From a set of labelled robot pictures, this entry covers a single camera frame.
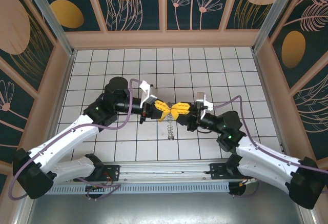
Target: dark teal wall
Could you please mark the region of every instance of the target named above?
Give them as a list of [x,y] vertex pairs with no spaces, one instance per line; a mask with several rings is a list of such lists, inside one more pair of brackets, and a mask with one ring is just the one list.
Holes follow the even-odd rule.
[[158,0],[132,0],[126,3],[118,0],[99,0],[108,31],[159,30]]
[[[328,0],[299,0],[273,42],[289,87],[328,51]],[[328,59],[293,96],[317,160],[328,156]]]
[[[226,6],[227,0],[211,0],[206,6],[209,11],[202,14],[200,27],[200,11],[199,5],[206,5],[210,0],[193,0],[192,8],[192,29],[218,29],[220,26],[222,14]],[[173,6],[174,2],[178,2],[179,7]],[[190,11],[191,0],[167,0],[168,10],[168,30],[190,30]]]
[[[304,11],[313,5],[315,5],[315,3],[312,0],[303,0],[301,3],[299,3],[292,11],[290,17],[287,19],[285,23],[286,26],[282,27],[277,38],[273,42],[274,50],[277,54],[281,68],[290,87],[292,87],[296,82],[298,82],[299,79],[328,50],[328,25],[326,23],[320,23],[321,20],[327,22],[327,20],[325,20],[324,18],[320,18],[320,16],[324,16],[324,14],[320,15],[316,13],[311,13],[309,15],[304,15],[313,17],[314,21],[300,20],[302,19]],[[325,16],[327,17],[328,0],[326,0],[325,4],[322,4],[322,6],[318,7],[321,7],[323,10],[325,10]],[[305,52],[299,64],[293,68],[289,68],[286,66],[286,64],[284,64],[285,59],[283,59],[282,57],[282,47],[283,44],[289,46],[297,44],[296,39],[295,42],[293,42],[293,40],[286,38],[287,35],[292,31],[299,32],[303,35],[305,39]],[[301,48],[295,48],[295,52],[290,52],[290,54],[296,54],[298,51],[302,50],[303,49]]]
[[0,70],[0,160],[12,163],[34,98]]
[[260,29],[271,5],[253,5],[248,0],[235,0],[227,29]]
[[29,15],[31,33],[27,48],[21,54],[9,54],[0,47],[2,57],[19,75],[21,75],[34,89],[38,90],[48,60],[53,50],[53,44],[37,22],[30,9],[23,0],[19,0]]
[[289,5],[291,4],[292,1],[293,1],[293,0],[288,0],[288,1],[287,1],[286,5],[285,5],[285,8],[284,8],[283,11],[281,12],[281,14],[280,14],[278,20],[277,20],[276,23],[273,25],[273,27],[272,27],[272,29],[271,29],[271,31],[270,31],[270,33],[269,33],[269,37],[270,37],[270,38],[271,38],[272,34],[274,33],[274,31],[276,30],[278,24],[279,24],[280,21],[281,21],[281,18],[282,18],[283,15],[286,13],[286,11],[287,11],[287,9],[288,9],[288,7],[289,7]]
[[300,91],[294,101],[317,158],[328,156],[328,65]]
[[4,188],[7,176],[4,174],[0,174],[0,195],[2,193],[2,189]]

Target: robotic arm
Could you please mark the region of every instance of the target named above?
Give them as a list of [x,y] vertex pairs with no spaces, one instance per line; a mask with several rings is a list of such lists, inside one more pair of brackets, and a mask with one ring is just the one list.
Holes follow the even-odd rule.
[[[213,110],[214,107],[212,103],[206,101],[204,93],[197,94],[194,104],[177,103],[169,108],[166,103],[157,99],[152,85],[142,82],[140,88],[142,96],[132,98],[131,113],[140,115],[141,124],[146,118],[162,121],[171,113],[179,124],[187,126],[188,131],[193,132],[201,127],[216,132],[220,134],[217,139],[220,147],[232,153],[226,163],[230,174],[242,174],[262,180],[285,191],[297,204],[308,209],[314,207],[324,187],[322,174],[284,163],[277,158],[317,168],[312,159],[306,157],[304,160],[299,160],[275,152],[259,143],[255,146],[253,141],[239,130],[242,123],[237,112],[228,111],[219,116],[206,112],[206,110]],[[92,126],[74,130],[74,127],[82,124],[109,126],[117,120],[118,112],[128,112],[129,98],[128,82],[124,78],[115,77],[105,86],[104,93],[89,105],[67,129],[28,152],[24,149],[18,150],[14,154],[13,175],[28,160],[39,154],[39,157],[30,163],[17,178],[27,194],[35,199],[43,196],[54,184],[78,177],[89,181],[97,180],[103,172],[104,164],[93,154],[87,154],[74,161],[58,162],[67,151],[103,130]],[[71,132],[41,153],[45,146],[68,131]],[[277,158],[263,153],[258,149],[259,147],[274,154]]]

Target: purple cable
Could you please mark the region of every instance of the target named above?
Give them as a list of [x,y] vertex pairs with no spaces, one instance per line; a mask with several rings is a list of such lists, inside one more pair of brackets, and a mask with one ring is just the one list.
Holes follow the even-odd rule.
[[[80,181],[83,181],[84,183],[90,184],[89,181],[87,181],[87,180],[85,180],[85,179],[83,179],[83,178],[77,178],[77,179],[79,179]],[[92,185],[94,185],[95,187],[100,187],[100,188],[114,188],[114,189],[113,189],[112,191],[110,191],[109,193],[107,193],[107,194],[105,194],[105,195],[102,195],[102,196],[100,196],[100,197],[98,197],[98,198],[95,198],[94,201],[99,201],[99,200],[102,200],[102,199],[104,199],[104,198],[106,198],[106,197],[109,197],[110,195],[112,195],[113,192],[115,192],[116,190],[118,190],[118,188],[120,188],[120,187],[122,186],[121,184],[110,185],[110,186],[102,186],[102,185],[98,185],[98,184],[95,184],[95,183],[93,183]],[[90,193],[92,190],[93,190],[93,189],[91,188],[91,189],[89,189],[89,190],[87,191],[87,197],[88,197],[89,200],[91,200],[91,197],[90,197],[89,193]]]
[[308,166],[304,166],[304,165],[301,165],[301,164],[296,164],[294,162],[291,162],[291,161],[288,161],[288,160],[285,160],[283,158],[280,158],[279,156],[276,156],[272,153],[270,153],[269,151],[266,151],[265,149],[261,148],[260,146],[258,146],[256,144],[256,142],[253,140],[253,138],[251,137],[251,134],[250,134],[250,131],[248,130],[248,127],[246,125],[246,122],[245,122],[245,118],[244,118],[244,113],[243,113],[243,110],[242,110],[242,98],[240,95],[238,96],[235,96],[233,99],[231,99],[230,101],[222,104],[222,105],[217,105],[217,106],[214,106],[213,108],[214,109],[217,109],[217,108],[221,108],[223,106],[226,106],[230,103],[232,103],[233,101],[235,101],[236,99],[239,99],[239,103],[240,103],[240,114],[241,114],[241,119],[242,119],[242,122],[244,123],[244,126],[245,126],[245,129],[246,129],[246,133],[247,133],[247,136],[250,138],[252,144],[258,149],[260,150],[261,152],[265,153],[266,155],[269,155],[279,161],[282,161],[284,163],[286,163],[288,166],[289,165],[293,165],[293,166],[296,166],[296,167],[299,167],[299,168],[303,168],[303,169],[308,169],[308,170],[312,170],[312,171],[316,171],[316,172],[320,172],[320,173],[323,173],[323,174],[328,174],[328,171],[326,170],[323,170],[323,169],[317,169],[317,168],[312,168],[312,167],[308,167]]
[[247,196],[238,196],[238,195],[233,195],[233,197],[238,197],[238,198],[249,198],[249,197],[254,197],[254,196],[259,192],[261,186],[262,186],[262,181],[259,180],[259,181],[258,181],[258,185],[257,185],[255,191],[254,191],[252,194],[247,195]]
[[[36,158],[38,158],[43,152],[45,152],[49,147],[51,147],[54,143],[56,143],[58,140],[64,138],[67,134],[75,131],[76,129],[79,129],[79,128],[83,128],[83,127],[97,127],[97,128],[102,128],[102,129],[107,129],[107,130],[118,130],[118,129],[121,129],[122,127],[124,127],[129,119],[130,119],[130,116],[131,116],[131,112],[132,112],[132,98],[133,98],[133,92],[132,92],[132,82],[137,82],[139,84],[141,84],[141,81],[139,81],[138,79],[130,79],[130,86],[129,86],[129,91],[130,91],[130,98],[129,98],[129,110],[128,110],[128,115],[127,115],[127,118],[125,119],[124,123],[121,124],[120,126],[118,127],[115,127],[115,128],[112,128],[112,127],[106,127],[106,126],[102,126],[102,125],[98,125],[98,124],[81,124],[81,125],[78,125],[76,127],[73,127],[71,130],[68,130],[66,131],[65,133],[61,134],[60,136],[58,136],[56,139],[54,139],[53,141],[51,141],[49,144],[47,144],[42,150],[40,150],[36,155],[34,155],[31,159],[29,159],[18,171],[17,173],[14,175],[14,178],[9,186],[9,191],[8,191],[8,196],[11,200],[21,200],[23,198],[25,198],[27,196],[27,194],[24,194],[23,196],[20,196],[20,197],[14,197],[12,195],[12,190],[14,188],[14,184],[17,180],[17,178],[19,177],[19,175],[22,173],[22,171],[31,163],[33,162]],[[86,180],[83,180],[83,182],[87,182],[88,184],[90,185],[93,185],[93,186],[99,186],[97,184],[94,184],[94,183],[91,183],[89,181],[86,181]]]

